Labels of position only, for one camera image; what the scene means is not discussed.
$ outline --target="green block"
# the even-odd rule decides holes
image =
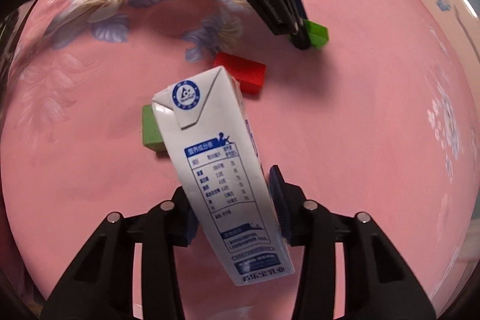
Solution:
[[[142,108],[142,141],[145,147],[154,152],[165,152],[167,150],[158,130],[152,105],[145,105]]]
[[[308,21],[307,19],[304,21],[310,37],[311,46],[319,49],[328,43],[328,29],[325,26]]]

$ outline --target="blue circular logo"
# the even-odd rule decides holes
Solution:
[[[173,88],[173,103],[182,110],[190,110],[200,101],[200,90],[191,80],[184,80]]]

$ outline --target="metal rivet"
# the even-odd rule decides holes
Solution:
[[[118,220],[120,220],[120,213],[118,213],[117,211],[113,212],[113,213],[110,213],[107,217],[106,217],[106,220],[109,222],[109,223],[116,223]]]
[[[164,201],[160,204],[160,209],[163,211],[171,211],[175,207],[172,201]]]
[[[318,204],[315,201],[309,199],[303,203],[303,207],[308,211],[314,211],[318,208]]]
[[[357,218],[362,223],[368,223],[371,220],[370,215],[368,213],[365,213],[364,211],[361,211],[359,214],[357,214]]]

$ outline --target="white carton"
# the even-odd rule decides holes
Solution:
[[[224,67],[171,85],[152,99],[183,189],[237,286],[294,272],[242,102]]]

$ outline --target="red block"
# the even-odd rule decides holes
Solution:
[[[262,89],[267,68],[265,64],[220,52],[217,53],[213,63],[214,67],[219,65],[223,65],[229,74],[239,82],[241,92],[257,95]]]

